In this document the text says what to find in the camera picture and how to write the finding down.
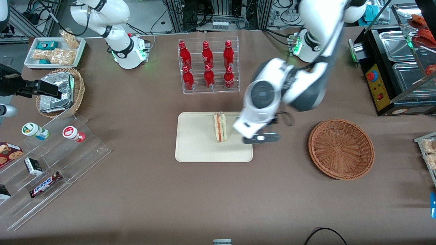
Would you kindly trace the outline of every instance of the snickers bar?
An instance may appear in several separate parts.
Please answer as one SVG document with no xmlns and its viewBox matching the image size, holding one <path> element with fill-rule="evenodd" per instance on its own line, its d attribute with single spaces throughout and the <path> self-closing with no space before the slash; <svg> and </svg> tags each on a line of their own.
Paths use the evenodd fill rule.
<svg viewBox="0 0 436 245">
<path fill-rule="evenodd" d="M 9 192 L 6 190 L 4 184 L 0 184 L 0 199 L 7 200 L 10 198 Z"/>
<path fill-rule="evenodd" d="M 35 189 L 33 189 L 33 191 L 29 191 L 30 197 L 31 198 L 36 197 L 37 195 L 48 189 L 51 185 L 53 185 L 57 180 L 61 178 L 62 176 L 59 174 L 59 172 L 56 172 L 55 174 L 50 176 L 46 181 L 42 182 Z"/>
<path fill-rule="evenodd" d="M 30 157 L 24 159 L 24 163 L 26 164 L 26 168 L 29 172 L 29 174 L 33 175 L 41 175 L 43 173 L 43 170 L 41 166 L 39 165 L 39 162 L 35 159 L 31 159 Z"/>
</svg>

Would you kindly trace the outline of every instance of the wicker basket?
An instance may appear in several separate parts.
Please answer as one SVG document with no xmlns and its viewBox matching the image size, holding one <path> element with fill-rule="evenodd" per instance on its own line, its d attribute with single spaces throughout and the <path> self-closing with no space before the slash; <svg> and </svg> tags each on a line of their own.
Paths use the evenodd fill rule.
<svg viewBox="0 0 436 245">
<path fill-rule="evenodd" d="M 356 124 L 331 119 L 318 124 L 309 136 L 309 154 L 326 175 L 339 180 L 364 176 L 374 163 L 374 146 Z"/>
<path fill-rule="evenodd" d="M 74 68 L 60 68 L 60 69 L 56 69 L 56 70 L 50 72 L 50 74 L 58 73 L 58 72 L 69 72 L 74 77 L 74 100 L 73 100 L 74 104 L 73 104 L 73 106 L 70 109 L 68 109 L 70 112 L 72 112 L 74 114 L 79 109 L 80 104 L 82 103 L 83 94 L 85 93 L 85 84 L 83 83 L 82 76 Z M 36 96 L 36 109 L 43 116 L 50 117 L 50 118 L 55 118 L 57 115 L 59 115 L 59 114 L 61 114 L 63 112 L 63 111 L 60 111 L 60 112 L 44 113 L 44 112 L 42 112 L 39 109 L 39 102 L 40 101 L 41 101 L 41 97 L 40 96 Z"/>
</svg>

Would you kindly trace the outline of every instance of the brown tablecloth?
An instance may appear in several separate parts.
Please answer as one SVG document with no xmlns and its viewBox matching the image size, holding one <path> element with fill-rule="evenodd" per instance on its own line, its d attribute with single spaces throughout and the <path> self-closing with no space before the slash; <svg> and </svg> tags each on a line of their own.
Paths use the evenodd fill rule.
<svg viewBox="0 0 436 245">
<path fill-rule="evenodd" d="M 286 59 L 286 46 L 260 31 L 158 36 L 150 61 L 124 70 L 103 39 L 88 39 L 80 69 L 86 92 L 78 113 L 112 152 L 20 229 L 1 230 L 0 243 L 203 245 L 231 238 L 235 245 L 297 245 L 315 227 L 327 226 L 348 244 L 435 244 L 436 223 L 429 213 L 434 187 L 413 142 L 436 130 L 435 119 L 376 116 L 346 42 L 360 31 L 346 28 L 323 102 L 308 112 L 283 106 L 296 125 L 274 126 L 282 139 L 254 145 L 249 163 L 177 162 L 177 117 L 239 111 L 258 65 Z M 183 95 L 177 40 L 234 34 L 240 40 L 241 92 Z M 23 77 L 47 73 L 25 68 Z M 19 142 L 24 123 L 49 121 L 38 114 L 34 99 L 15 97 L 12 104 L 19 113 L 4 120 L 2 140 Z M 361 179 L 331 179 L 308 155 L 310 131 L 331 118 L 358 124 L 374 143 L 374 166 Z M 340 239 L 323 231 L 310 244 L 340 244 Z"/>
</svg>

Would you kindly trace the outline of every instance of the coca-cola bottle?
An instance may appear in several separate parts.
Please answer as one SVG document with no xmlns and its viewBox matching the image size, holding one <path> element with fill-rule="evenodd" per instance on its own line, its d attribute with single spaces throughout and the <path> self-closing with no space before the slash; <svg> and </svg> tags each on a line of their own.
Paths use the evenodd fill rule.
<svg viewBox="0 0 436 245">
<path fill-rule="evenodd" d="M 204 65 L 210 65 L 211 69 L 214 68 L 214 58 L 212 55 L 212 50 L 209 48 L 209 42 L 204 41 L 203 42 L 203 62 Z"/>
<path fill-rule="evenodd" d="M 232 41 L 227 40 L 224 49 L 224 68 L 233 67 L 233 54 Z"/>
<path fill-rule="evenodd" d="M 212 67 L 211 65 L 207 64 L 205 67 L 205 72 L 204 72 L 204 80 L 206 81 L 206 87 L 208 89 L 213 89 L 215 88 L 215 76 L 214 76 L 214 72 L 212 71 Z"/>
<path fill-rule="evenodd" d="M 224 88 L 228 90 L 232 89 L 234 85 L 234 79 L 235 76 L 233 75 L 232 67 L 228 66 L 224 74 Z"/>
<path fill-rule="evenodd" d="M 186 48 L 184 41 L 179 42 L 179 48 L 180 48 L 180 58 L 182 59 L 182 64 L 187 66 L 188 69 L 191 70 L 192 69 L 191 53 Z"/>
<path fill-rule="evenodd" d="M 194 83 L 194 76 L 189 71 L 189 68 L 187 65 L 184 65 L 183 68 L 183 82 L 185 83 L 185 87 L 187 90 L 194 90 L 195 89 L 195 83 Z"/>
</svg>

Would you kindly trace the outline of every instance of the yellow panel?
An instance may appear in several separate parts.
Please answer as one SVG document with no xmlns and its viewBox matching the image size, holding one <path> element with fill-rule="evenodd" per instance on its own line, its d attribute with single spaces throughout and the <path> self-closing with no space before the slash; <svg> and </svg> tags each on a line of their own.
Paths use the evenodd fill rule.
<svg viewBox="0 0 436 245">
<path fill-rule="evenodd" d="M 368 74 L 371 72 L 376 72 L 378 74 L 378 77 L 375 81 L 368 80 Z M 380 77 L 380 71 L 378 70 L 377 64 L 375 64 L 371 69 L 369 69 L 368 72 L 365 73 L 365 77 L 372 94 L 372 99 L 375 102 L 375 107 L 377 107 L 377 111 L 380 111 L 388 106 L 391 103 L 391 100 L 386 92 L 385 84 Z"/>
</svg>

